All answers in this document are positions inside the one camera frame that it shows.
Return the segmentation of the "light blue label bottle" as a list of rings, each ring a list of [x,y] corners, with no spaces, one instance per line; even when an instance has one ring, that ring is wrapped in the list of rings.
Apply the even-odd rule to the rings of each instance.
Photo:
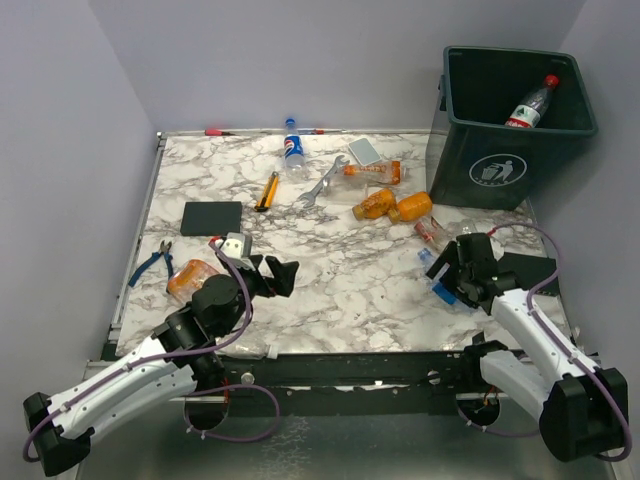
[[[420,259],[424,273],[427,274],[429,270],[435,265],[437,257],[431,253],[430,250],[424,248],[418,252],[418,258]],[[441,300],[448,305],[454,305],[457,301],[454,294],[449,292],[441,282],[441,277],[447,272],[449,268],[448,263],[442,264],[434,274],[434,277],[427,277],[428,284],[431,286],[431,290]]]

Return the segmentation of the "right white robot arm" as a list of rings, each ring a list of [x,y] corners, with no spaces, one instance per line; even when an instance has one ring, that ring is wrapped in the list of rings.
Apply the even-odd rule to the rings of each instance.
[[[626,379],[584,354],[534,299],[557,278],[552,259],[497,258],[491,233],[460,235],[439,256],[422,251],[419,257],[436,295],[493,318],[531,362],[525,365],[499,341],[478,337],[464,349],[459,367],[467,389],[491,386],[508,395],[536,420],[545,445],[560,461],[595,456],[616,462],[629,456]]]

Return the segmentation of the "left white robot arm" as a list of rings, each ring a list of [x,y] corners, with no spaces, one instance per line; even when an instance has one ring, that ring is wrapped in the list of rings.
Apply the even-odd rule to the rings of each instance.
[[[226,241],[210,243],[225,273],[209,277],[129,354],[64,392],[37,392],[24,401],[24,461],[56,476],[82,462],[93,440],[136,412],[179,396],[227,390],[218,351],[249,327],[255,297],[291,295],[299,264],[226,253]]]

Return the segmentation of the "red label water bottle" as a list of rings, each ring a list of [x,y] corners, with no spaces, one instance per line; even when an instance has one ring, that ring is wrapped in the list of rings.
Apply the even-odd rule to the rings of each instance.
[[[548,109],[558,85],[557,76],[547,75],[539,88],[531,91],[520,101],[505,125],[515,128],[535,128]]]

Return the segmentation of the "large orange drink bottle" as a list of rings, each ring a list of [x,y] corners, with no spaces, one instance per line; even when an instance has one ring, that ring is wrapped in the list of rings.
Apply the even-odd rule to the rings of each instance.
[[[217,274],[219,271],[207,262],[191,259],[169,279],[167,291],[178,302],[187,303],[207,279]]]

